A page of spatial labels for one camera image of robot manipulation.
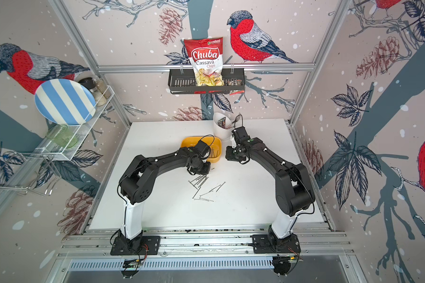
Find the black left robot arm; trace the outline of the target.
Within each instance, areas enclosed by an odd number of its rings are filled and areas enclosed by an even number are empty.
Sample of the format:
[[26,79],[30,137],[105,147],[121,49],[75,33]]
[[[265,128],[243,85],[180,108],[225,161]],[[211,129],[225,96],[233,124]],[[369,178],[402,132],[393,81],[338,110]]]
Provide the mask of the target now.
[[181,147],[162,156],[136,156],[118,181],[117,194],[124,201],[125,212],[116,239],[129,249],[139,247],[143,235],[144,202],[151,195],[156,178],[182,167],[190,175],[205,176],[210,171],[211,163],[207,161],[210,153],[210,145],[200,140],[195,146]]

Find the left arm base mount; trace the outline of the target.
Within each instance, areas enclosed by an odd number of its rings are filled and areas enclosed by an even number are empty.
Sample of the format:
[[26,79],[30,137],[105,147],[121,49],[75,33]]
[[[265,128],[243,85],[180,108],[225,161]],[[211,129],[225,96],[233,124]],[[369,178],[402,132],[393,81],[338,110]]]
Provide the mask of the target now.
[[138,235],[135,239],[126,239],[119,235],[114,239],[110,254],[113,256],[157,255],[161,237]]

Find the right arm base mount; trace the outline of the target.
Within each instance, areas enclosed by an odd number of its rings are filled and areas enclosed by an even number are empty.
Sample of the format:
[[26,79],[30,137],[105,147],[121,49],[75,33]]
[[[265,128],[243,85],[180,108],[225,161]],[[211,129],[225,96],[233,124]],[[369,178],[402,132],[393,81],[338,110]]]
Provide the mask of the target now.
[[301,253],[299,239],[294,233],[283,239],[278,239],[271,234],[253,235],[252,242],[249,245],[253,248],[255,254]]

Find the steel nail pile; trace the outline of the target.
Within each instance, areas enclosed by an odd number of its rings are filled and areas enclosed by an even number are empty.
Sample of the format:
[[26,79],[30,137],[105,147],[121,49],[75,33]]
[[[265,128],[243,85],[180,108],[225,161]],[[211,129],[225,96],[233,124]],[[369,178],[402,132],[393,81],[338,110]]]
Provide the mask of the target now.
[[209,177],[207,175],[199,175],[197,178],[188,181],[189,184],[195,189],[195,194],[193,195],[192,199],[196,198],[198,192],[201,190],[202,186],[208,179]]

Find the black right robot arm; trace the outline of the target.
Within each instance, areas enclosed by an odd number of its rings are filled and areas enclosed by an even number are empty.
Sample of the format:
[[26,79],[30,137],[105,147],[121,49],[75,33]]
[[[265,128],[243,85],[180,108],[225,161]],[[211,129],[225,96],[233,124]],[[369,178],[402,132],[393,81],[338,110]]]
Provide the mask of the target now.
[[231,131],[235,146],[228,146],[225,158],[244,165],[253,160],[275,179],[275,199],[279,212],[269,226],[268,238],[277,251],[296,242],[292,230],[300,216],[315,213],[315,194],[305,165],[295,165],[271,151],[259,138],[250,137],[245,127]]

